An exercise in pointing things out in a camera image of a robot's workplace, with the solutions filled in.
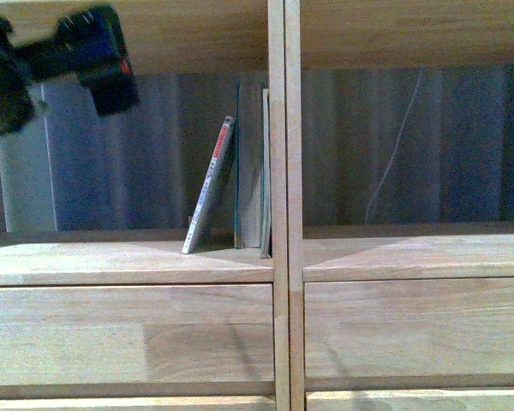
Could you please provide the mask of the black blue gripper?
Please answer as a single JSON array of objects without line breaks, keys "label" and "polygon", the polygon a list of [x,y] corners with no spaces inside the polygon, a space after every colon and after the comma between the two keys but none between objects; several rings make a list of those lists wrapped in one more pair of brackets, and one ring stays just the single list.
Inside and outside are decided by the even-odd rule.
[{"label": "black blue gripper", "polygon": [[100,117],[140,102],[120,19],[110,4],[63,17],[50,36],[22,45],[21,59],[36,82],[76,74]]}]

